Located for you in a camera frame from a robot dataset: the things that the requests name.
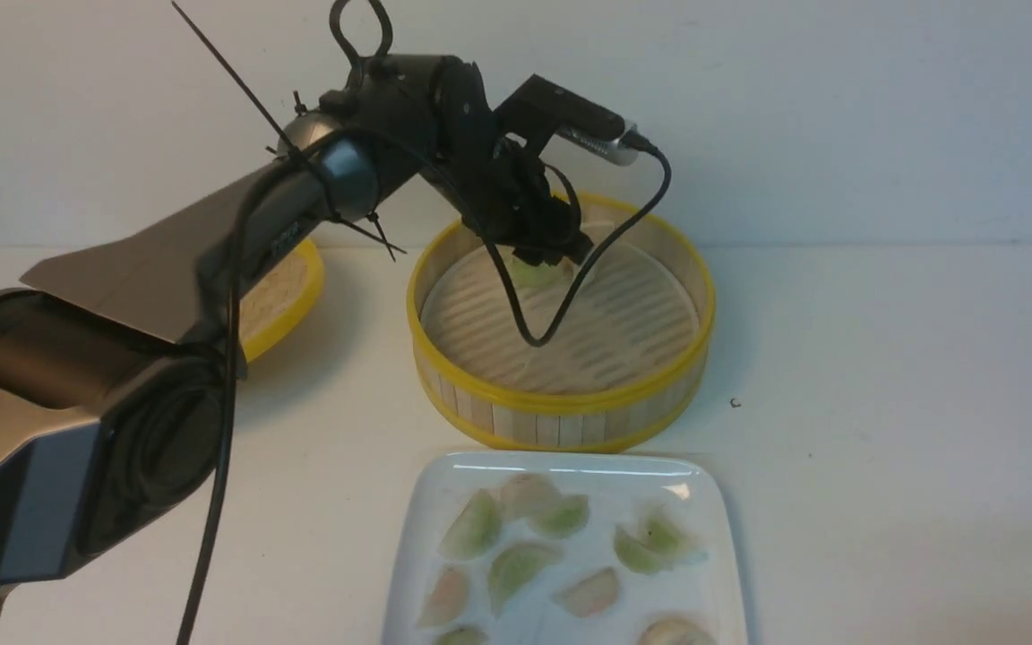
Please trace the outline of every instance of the white wall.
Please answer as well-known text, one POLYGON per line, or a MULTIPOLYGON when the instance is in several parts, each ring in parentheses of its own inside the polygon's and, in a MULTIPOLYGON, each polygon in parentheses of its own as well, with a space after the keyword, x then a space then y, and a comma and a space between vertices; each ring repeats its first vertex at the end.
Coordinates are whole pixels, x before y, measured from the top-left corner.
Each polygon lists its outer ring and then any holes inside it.
MULTIPOLYGON (((398 51, 480 62, 492 102, 540 72, 642 124, 676 164, 660 213, 697 240, 1032 241, 1032 3, 385 3, 398 51)), ((290 90, 342 84, 328 4, 185 0, 287 116, 290 90)), ((348 18, 367 51, 367 8, 348 18)), ((131 233, 271 141, 166 0, 0 0, 0 244, 131 233)), ((658 176, 566 143, 549 156, 578 187, 631 200, 658 176)), ((421 245, 451 212, 418 185, 384 216, 421 245)))

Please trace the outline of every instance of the white plate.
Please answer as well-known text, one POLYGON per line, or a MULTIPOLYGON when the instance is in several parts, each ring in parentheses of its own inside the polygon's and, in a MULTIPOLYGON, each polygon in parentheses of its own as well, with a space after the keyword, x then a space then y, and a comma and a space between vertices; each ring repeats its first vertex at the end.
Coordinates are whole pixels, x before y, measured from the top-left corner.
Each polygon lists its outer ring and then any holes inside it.
POLYGON ((728 510, 719 486, 701 466, 627 454, 460 452, 438 458, 418 479, 397 549, 381 641, 431 645, 448 628, 474 624, 488 634, 490 645, 635 645, 639 634, 665 615, 696 621, 719 645, 746 645, 728 510), (492 617, 486 583, 492 559, 513 543, 541 540, 523 521, 506 524, 490 552, 463 565, 471 579, 463 615, 446 628, 415 627, 425 595, 445 565, 438 544, 447 527, 473 493, 482 487, 495 490, 520 472, 544 473, 563 493, 588 494, 587 526, 556 542, 565 559, 545 569, 509 601, 499 617, 492 617), (663 503, 676 523, 702 540, 708 559, 655 576, 632 573, 619 563, 611 544, 615 526, 622 524, 635 534, 640 510, 654 503, 663 503), (621 587, 619 600, 607 612, 576 619, 550 600, 604 567, 615 568, 621 587))

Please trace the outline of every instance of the black cable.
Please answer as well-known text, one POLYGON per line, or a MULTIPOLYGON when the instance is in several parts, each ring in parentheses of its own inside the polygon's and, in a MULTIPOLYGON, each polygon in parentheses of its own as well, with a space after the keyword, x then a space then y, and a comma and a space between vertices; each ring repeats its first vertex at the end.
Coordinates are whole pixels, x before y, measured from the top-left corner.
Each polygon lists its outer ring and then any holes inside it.
POLYGON ((226 487, 229 481, 229 454, 233 446, 234 406, 237 399, 237 335, 241 332, 241 257, 246 249, 246 225, 254 211, 265 200, 271 189, 297 170, 297 164, 283 160, 254 184, 247 192, 237 217, 234 218, 233 232, 229 236, 229 257, 226 261, 225 277, 229 281, 226 290, 226 337, 224 344, 225 373, 221 393, 221 442, 218 444, 217 465, 214 467, 214 490, 209 493, 209 510, 205 517, 205 527, 201 531, 201 546, 197 552, 197 563, 193 567, 186 609, 178 628, 178 645, 187 645, 194 633, 197 609, 200 607, 201 592, 205 590, 205 579, 209 562, 214 558, 214 543, 221 523, 221 509, 225 506, 226 487))

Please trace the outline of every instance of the bamboo steamer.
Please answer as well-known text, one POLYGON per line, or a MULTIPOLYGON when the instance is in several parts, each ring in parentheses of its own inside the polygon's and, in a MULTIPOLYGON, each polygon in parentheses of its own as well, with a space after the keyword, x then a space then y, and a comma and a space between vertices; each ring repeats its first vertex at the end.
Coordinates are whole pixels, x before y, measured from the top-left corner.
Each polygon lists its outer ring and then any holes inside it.
MULTIPOLYGON (((580 204, 596 244, 635 213, 594 195, 580 204)), ((534 334, 568 286, 519 291, 534 334)), ((619 452, 696 396, 716 294, 696 247, 649 215, 601 258, 544 348, 519 340, 479 237, 459 224, 419 257, 407 308, 424 391, 465 436, 496 449, 619 452)))

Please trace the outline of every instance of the white table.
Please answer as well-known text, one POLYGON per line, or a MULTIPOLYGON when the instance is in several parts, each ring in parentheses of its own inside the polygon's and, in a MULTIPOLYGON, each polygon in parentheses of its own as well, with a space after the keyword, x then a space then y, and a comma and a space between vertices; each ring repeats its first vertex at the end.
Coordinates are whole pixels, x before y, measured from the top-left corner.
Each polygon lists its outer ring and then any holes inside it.
MULTIPOLYGON (((0 287, 52 253, 0 249, 0 287)), ((708 375, 643 448, 719 481, 750 640, 1032 644, 1032 248, 704 254, 708 375)), ((255 364, 197 642, 378 642, 413 482, 475 446, 414 375, 415 258, 328 250, 322 302, 255 364)), ((172 642, 206 494, 19 588, 0 644, 172 642)))

